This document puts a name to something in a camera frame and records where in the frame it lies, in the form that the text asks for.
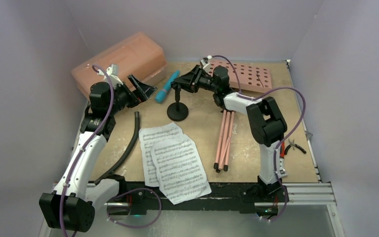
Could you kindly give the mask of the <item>black microphone desk stand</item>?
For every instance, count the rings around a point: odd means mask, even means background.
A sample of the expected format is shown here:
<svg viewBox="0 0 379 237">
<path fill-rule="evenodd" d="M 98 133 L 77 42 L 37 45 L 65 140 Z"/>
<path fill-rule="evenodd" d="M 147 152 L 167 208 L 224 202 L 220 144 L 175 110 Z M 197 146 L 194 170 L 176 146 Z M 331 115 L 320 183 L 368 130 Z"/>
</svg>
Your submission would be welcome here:
<svg viewBox="0 0 379 237">
<path fill-rule="evenodd" d="M 167 108 L 167 116 L 172 121 L 183 121 L 188 117 L 189 109 L 181 102 L 181 86 L 175 83 L 172 88 L 175 91 L 175 102 Z"/>
</svg>

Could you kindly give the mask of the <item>sheet music page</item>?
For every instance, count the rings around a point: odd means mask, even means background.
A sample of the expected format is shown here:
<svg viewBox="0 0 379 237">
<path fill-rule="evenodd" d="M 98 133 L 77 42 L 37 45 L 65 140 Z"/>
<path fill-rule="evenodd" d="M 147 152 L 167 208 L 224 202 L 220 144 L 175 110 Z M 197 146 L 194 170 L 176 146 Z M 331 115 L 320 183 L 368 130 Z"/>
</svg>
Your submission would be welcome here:
<svg viewBox="0 0 379 237">
<path fill-rule="evenodd" d="M 187 135 L 156 143 L 151 157 L 159 190 L 173 205 L 212 192 L 197 147 Z"/>
<path fill-rule="evenodd" d="M 159 187 L 156 167 L 152 161 L 151 149 L 156 143 L 183 134 L 182 129 L 175 123 L 164 126 L 143 128 L 139 131 L 140 149 L 144 172 L 144 183 L 148 187 Z"/>
</svg>

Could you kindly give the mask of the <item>pink music stand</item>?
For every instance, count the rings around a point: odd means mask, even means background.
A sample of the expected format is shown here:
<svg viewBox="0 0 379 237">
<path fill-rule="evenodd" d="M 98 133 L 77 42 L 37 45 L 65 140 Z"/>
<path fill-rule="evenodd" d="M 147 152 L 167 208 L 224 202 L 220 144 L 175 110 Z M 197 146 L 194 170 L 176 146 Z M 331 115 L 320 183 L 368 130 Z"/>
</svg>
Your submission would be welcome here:
<svg viewBox="0 0 379 237">
<path fill-rule="evenodd" d="M 212 75 L 217 66 L 228 69 L 229 87 L 235 91 L 246 90 L 265 93 L 272 89 L 270 71 L 266 68 L 253 67 L 247 64 L 230 64 L 225 59 L 208 58 L 204 70 Z M 230 151 L 231 131 L 233 129 L 234 113 L 223 111 L 222 124 L 218 138 L 218 148 L 214 161 L 214 169 L 217 173 L 228 170 L 228 157 Z"/>
</svg>

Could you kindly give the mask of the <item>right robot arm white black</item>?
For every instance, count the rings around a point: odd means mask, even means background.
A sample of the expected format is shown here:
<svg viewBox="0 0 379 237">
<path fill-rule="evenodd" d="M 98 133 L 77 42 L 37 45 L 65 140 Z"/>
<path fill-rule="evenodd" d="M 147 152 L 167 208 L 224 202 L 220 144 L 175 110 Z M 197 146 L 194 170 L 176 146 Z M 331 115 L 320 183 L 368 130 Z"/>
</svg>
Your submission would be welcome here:
<svg viewBox="0 0 379 237">
<path fill-rule="evenodd" d="M 213 92 L 218 107 L 247 116 L 251 134 L 260 147 L 257 194 L 264 201 L 275 197 L 283 186 L 279 168 L 280 146 L 287 131 L 286 121 L 275 99 L 244 98 L 231 89 L 228 69 L 223 66 L 216 66 L 209 74 L 196 65 L 190 72 L 175 78 L 171 87 L 175 91 L 175 102 L 168 107 L 167 115 L 173 121 L 182 121 L 189 114 L 187 106 L 180 102 L 181 90 L 197 93 L 201 88 Z"/>
</svg>

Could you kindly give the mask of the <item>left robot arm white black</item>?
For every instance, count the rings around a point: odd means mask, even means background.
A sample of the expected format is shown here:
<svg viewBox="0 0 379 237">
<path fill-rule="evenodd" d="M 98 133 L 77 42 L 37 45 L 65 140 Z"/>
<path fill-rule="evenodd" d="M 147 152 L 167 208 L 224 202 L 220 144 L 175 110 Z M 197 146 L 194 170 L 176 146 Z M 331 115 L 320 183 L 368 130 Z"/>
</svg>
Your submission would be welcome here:
<svg viewBox="0 0 379 237">
<path fill-rule="evenodd" d="M 43 193 L 39 206 L 47 225 L 53 229 L 87 232 L 95 213 L 107 201 L 121 202 L 127 197 L 124 177 L 113 170 L 105 172 L 96 181 L 90 175 L 98 156 L 107 145 L 115 127 L 115 113 L 133 108 L 147 101 L 157 88 L 138 81 L 133 75 L 128 80 L 134 86 L 114 77 L 93 84 L 89 105 L 79 130 L 77 146 L 68 168 L 50 193 Z"/>
</svg>

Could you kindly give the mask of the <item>blue toy microphone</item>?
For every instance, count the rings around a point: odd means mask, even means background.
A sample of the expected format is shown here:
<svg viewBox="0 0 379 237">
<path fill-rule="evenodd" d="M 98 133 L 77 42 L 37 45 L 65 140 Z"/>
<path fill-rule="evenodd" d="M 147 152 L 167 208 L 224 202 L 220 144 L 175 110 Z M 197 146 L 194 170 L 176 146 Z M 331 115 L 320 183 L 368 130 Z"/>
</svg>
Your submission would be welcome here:
<svg viewBox="0 0 379 237">
<path fill-rule="evenodd" d="M 155 102 L 161 104 L 164 102 L 169 90 L 171 89 L 171 82 L 174 81 L 180 75 L 180 70 L 176 70 L 167 80 L 164 87 L 157 93 L 155 97 Z"/>
</svg>

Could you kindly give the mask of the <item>translucent orange plastic box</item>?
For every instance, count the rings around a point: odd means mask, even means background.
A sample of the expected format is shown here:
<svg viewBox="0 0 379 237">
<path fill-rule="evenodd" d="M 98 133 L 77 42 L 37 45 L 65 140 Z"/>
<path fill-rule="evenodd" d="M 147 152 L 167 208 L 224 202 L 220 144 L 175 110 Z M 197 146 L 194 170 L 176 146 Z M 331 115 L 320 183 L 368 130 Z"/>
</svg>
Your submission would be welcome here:
<svg viewBox="0 0 379 237">
<path fill-rule="evenodd" d="M 85 97 L 89 97 L 93 84 L 103 81 L 92 65 L 106 69 L 112 64 L 118 65 L 118 77 L 130 89 L 133 86 L 128 75 L 148 85 L 156 85 L 166 77 L 167 61 L 163 49 L 146 34 L 138 32 L 72 69 L 77 87 Z"/>
</svg>

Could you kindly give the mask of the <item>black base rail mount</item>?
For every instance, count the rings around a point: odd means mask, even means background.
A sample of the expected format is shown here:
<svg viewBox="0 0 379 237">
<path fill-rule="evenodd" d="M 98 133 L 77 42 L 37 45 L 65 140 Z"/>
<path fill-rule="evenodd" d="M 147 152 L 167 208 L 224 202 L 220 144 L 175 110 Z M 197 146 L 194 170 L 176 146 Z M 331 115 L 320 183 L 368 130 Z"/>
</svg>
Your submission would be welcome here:
<svg viewBox="0 0 379 237">
<path fill-rule="evenodd" d="M 174 204 L 158 187 L 143 182 L 126 182 L 120 192 L 131 191 L 123 197 L 108 200 L 104 207 L 115 215 L 145 215 L 149 210 L 173 211 L 236 211 L 241 214 L 276 215 L 287 192 L 279 183 L 270 188 L 258 182 L 211 182 L 210 191 Z"/>
</svg>

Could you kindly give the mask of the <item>black handled pliers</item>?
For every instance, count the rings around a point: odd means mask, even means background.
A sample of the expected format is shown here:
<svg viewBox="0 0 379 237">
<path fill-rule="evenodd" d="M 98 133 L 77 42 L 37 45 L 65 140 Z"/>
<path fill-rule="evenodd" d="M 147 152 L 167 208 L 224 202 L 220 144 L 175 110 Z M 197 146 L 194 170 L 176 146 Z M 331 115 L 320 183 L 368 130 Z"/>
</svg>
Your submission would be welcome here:
<svg viewBox="0 0 379 237">
<path fill-rule="evenodd" d="M 307 153 L 307 151 L 306 151 L 303 147 L 301 147 L 300 145 L 298 145 L 298 144 L 295 143 L 294 139 L 287 139 L 287 141 L 288 141 L 289 145 L 287 145 L 287 146 L 285 147 L 284 155 L 287 155 L 290 149 L 293 149 L 293 150 L 294 150 L 294 149 L 298 149 L 298 150 L 300 150 L 303 154 L 306 154 L 306 153 Z"/>
</svg>

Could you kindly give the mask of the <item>red handled tool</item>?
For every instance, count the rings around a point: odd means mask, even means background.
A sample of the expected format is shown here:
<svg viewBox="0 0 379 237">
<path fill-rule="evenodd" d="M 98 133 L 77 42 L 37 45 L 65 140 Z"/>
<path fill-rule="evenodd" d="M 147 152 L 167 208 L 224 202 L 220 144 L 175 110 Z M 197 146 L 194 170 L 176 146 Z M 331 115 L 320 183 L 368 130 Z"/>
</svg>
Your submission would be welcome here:
<svg viewBox="0 0 379 237">
<path fill-rule="evenodd" d="M 287 176 L 287 172 L 284 166 L 285 158 L 285 143 L 282 143 L 279 150 L 279 173 L 280 177 Z"/>
</svg>

